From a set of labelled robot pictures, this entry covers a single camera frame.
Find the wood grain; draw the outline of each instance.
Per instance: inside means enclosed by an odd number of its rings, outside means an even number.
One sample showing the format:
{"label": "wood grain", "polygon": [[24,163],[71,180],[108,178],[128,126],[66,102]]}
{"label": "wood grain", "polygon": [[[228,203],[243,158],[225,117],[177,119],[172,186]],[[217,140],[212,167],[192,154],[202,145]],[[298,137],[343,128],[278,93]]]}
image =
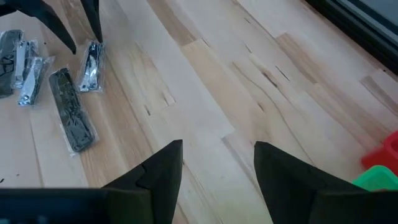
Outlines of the wood grain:
{"label": "wood grain", "polygon": [[[50,72],[75,77],[94,35],[78,0],[47,1],[78,46],[72,55],[19,12]],[[398,83],[302,1],[109,0],[103,93],[82,94],[98,132],[70,157],[46,76],[34,107],[0,100],[0,187],[101,187],[174,139],[184,140],[174,223],[272,223],[253,145],[267,141],[339,178],[398,129]]]}

